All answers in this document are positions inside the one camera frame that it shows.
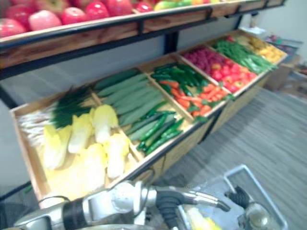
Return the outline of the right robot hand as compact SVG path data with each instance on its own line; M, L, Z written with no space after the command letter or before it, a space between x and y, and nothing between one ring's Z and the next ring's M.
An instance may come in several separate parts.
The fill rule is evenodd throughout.
M227 191L224 195L244 210L237 218L240 230L272 230L272 220L267 208L253 201L243 188L237 186L235 192Z

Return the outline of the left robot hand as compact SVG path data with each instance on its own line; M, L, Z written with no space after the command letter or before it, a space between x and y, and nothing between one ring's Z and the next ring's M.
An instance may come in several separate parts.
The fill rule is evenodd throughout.
M224 212L230 211L230 206L217 197L203 192L185 188L165 186L155 187L155 206L159 210L165 224L170 230L177 230L177 208L181 205L207 205L219 208Z

